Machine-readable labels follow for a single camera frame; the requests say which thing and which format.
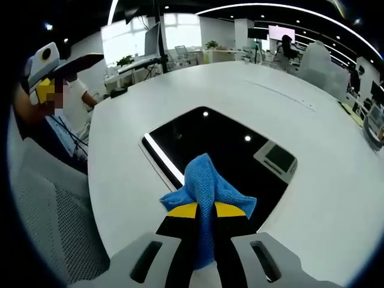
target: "potted plant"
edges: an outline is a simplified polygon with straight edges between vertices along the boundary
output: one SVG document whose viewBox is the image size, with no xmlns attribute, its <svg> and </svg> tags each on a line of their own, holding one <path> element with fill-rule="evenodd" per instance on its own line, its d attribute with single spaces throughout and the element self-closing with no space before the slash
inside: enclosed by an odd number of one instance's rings
<svg viewBox="0 0 384 288">
<path fill-rule="evenodd" d="M 123 67 L 124 65 L 131 64 L 132 62 L 134 62 L 134 60 L 132 59 L 132 55 L 128 55 L 121 58 L 116 64 Z"/>
<path fill-rule="evenodd" d="M 205 44 L 207 49 L 216 49 L 218 47 L 218 43 L 215 40 L 209 41 Z"/>
</svg>

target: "blue microfiber towel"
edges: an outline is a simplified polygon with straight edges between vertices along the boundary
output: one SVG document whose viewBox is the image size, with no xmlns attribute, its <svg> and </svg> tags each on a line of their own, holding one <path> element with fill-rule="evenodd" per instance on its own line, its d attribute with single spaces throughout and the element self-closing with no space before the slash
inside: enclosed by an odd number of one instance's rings
<svg viewBox="0 0 384 288">
<path fill-rule="evenodd" d="M 256 205 L 256 198 L 246 197 L 221 177 L 208 154 L 192 160 L 185 168 L 185 185 L 160 199 L 170 211 L 175 207 L 197 202 L 200 206 L 200 236 L 195 269 L 214 261 L 211 211 L 214 202 L 231 204 L 243 210 L 249 219 Z"/>
</svg>

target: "black ceiling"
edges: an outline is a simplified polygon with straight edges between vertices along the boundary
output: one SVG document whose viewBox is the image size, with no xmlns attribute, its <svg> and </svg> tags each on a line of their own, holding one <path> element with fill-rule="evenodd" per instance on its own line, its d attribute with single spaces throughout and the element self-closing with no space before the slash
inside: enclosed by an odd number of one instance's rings
<svg viewBox="0 0 384 288">
<path fill-rule="evenodd" d="M 375 4 L 372 0 L 338 0 L 338 6 L 341 7 L 343 17 L 332 3 L 333 1 L 335 0 L 270 0 L 267 2 L 301 7 L 333 18 L 362 35 L 383 54 L 384 32 L 382 31 L 382 23 L 384 23 L 384 21 L 382 20 L 383 16 L 380 15 L 380 8 L 377 7 L 378 4 Z M 71 45 L 98 31 L 102 26 L 107 24 L 112 0 L 56 0 L 53 2 L 46 0 L 45 2 L 47 2 L 47 4 L 45 5 L 44 11 L 41 11 L 41 19 L 42 21 L 51 23 L 54 29 L 53 31 L 44 31 L 43 23 L 41 23 L 42 41 L 54 40 L 55 42 L 60 42 L 64 38 L 69 38 L 68 45 Z M 263 1 L 157 0 L 157 2 L 160 6 L 161 13 L 165 11 L 167 13 L 196 13 L 224 5 Z M 124 10 L 133 7 L 140 7 L 140 14 L 142 15 L 152 15 L 154 13 L 152 3 L 153 0 L 119 0 L 113 20 L 123 19 Z M 166 5 L 170 7 L 168 10 L 164 9 Z M 354 51 L 357 56 L 362 55 L 366 58 L 373 59 L 375 66 L 381 71 L 384 71 L 383 61 L 381 61 L 366 44 L 338 25 L 314 15 L 286 8 L 253 6 L 227 8 L 205 13 L 202 16 L 226 19 L 234 16 L 234 18 L 266 21 L 257 22 L 257 25 L 267 25 L 278 22 L 281 25 L 285 23 L 303 29 L 309 29 L 324 35 L 322 36 L 322 40 L 326 44 L 332 45 L 335 43 L 338 50 L 351 58 L 354 53 L 349 49 Z M 359 25 L 353 24 L 356 19 L 361 20 Z M 307 30 L 308 34 L 306 34 L 308 37 L 319 38 L 318 34 L 309 32 L 309 30 Z"/>
</svg>

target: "window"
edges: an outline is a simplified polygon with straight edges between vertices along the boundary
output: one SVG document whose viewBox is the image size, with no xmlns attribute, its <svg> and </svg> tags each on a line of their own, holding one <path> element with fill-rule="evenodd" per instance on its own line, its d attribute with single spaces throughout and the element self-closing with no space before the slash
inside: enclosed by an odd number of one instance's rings
<svg viewBox="0 0 384 288">
<path fill-rule="evenodd" d="M 108 67 L 115 66 L 125 56 L 144 55 L 146 26 L 148 21 L 143 16 L 135 17 L 128 24 L 123 20 L 102 27 L 104 58 Z"/>
<path fill-rule="evenodd" d="M 165 14 L 164 24 L 168 49 L 182 45 L 185 47 L 202 45 L 200 18 L 197 15 Z"/>
</svg>

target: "white t-shirt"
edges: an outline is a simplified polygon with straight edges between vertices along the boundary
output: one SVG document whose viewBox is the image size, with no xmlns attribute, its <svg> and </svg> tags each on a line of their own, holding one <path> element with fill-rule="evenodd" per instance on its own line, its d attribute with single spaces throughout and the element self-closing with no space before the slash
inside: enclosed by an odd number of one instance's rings
<svg viewBox="0 0 384 288">
<path fill-rule="evenodd" d="M 64 90 L 63 113 L 74 132 L 81 137 L 91 120 L 82 100 L 87 88 L 79 79 L 69 82 L 68 86 L 69 89 Z"/>
</svg>

